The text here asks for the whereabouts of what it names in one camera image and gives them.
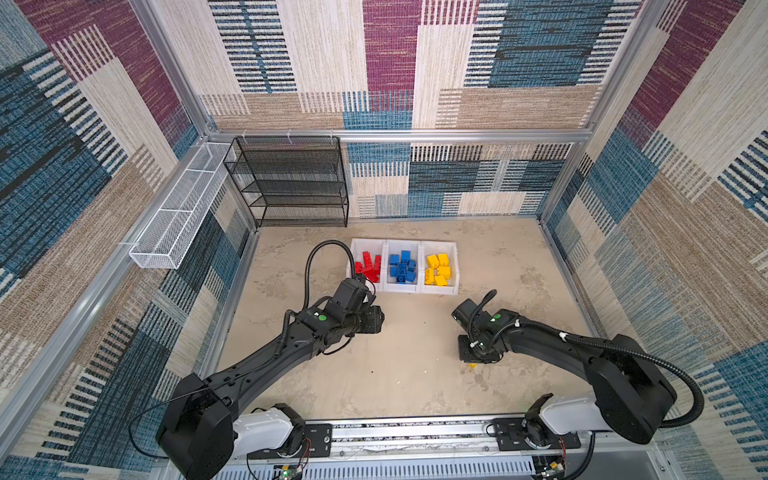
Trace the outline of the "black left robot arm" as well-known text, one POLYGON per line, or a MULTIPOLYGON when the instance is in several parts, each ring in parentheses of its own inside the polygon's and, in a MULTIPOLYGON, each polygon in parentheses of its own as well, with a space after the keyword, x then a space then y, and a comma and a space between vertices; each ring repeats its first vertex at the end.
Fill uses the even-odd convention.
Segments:
POLYGON ((247 407, 279 379, 317 356, 344 349, 358 335, 380 332, 384 314, 364 275, 351 271, 335 293, 300 310, 287 310, 280 334, 230 367, 205 378, 191 373, 169 399, 156 404, 163 416, 155 433, 158 452, 139 446, 135 430, 146 408, 128 423, 128 437, 140 455, 173 464, 187 479, 211 479, 234 456, 271 450, 298 452, 301 417, 276 404, 260 413, 247 407))

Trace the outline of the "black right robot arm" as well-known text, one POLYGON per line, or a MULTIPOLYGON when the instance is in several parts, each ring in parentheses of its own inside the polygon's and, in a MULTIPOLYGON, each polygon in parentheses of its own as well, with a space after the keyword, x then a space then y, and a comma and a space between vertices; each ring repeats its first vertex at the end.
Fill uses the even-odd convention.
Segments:
POLYGON ((704 409, 696 380, 680 367, 642 350, 631 337, 587 337, 557 329, 512 310, 485 311, 495 297, 463 301, 453 320, 463 329, 459 356, 468 364, 493 364, 507 353, 527 355, 565 370, 591 390, 570 397, 547 393, 526 411, 527 442, 544 449, 563 435, 611 431, 635 444, 660 429, 689 425, 704 409))

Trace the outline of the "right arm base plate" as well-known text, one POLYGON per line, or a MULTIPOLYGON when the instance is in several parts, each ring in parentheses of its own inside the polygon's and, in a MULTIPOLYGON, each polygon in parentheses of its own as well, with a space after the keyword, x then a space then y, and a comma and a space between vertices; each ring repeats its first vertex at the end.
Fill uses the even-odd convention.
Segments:
POLYGON ((493 438, 500 451, 580 449, 577 434, 557 435, 537 420, 528 421, 522 416, 500 417, 490 421, 485 433, 493 438))

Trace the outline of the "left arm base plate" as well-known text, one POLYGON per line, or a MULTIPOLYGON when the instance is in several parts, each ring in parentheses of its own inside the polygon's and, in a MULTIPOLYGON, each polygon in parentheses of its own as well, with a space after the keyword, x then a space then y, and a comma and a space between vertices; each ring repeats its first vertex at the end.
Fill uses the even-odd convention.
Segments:
POLYGON ((296 426, 289 434, 281 453, 287 458, 327 458, 331 454, 333 425, 311 423, 296 426))

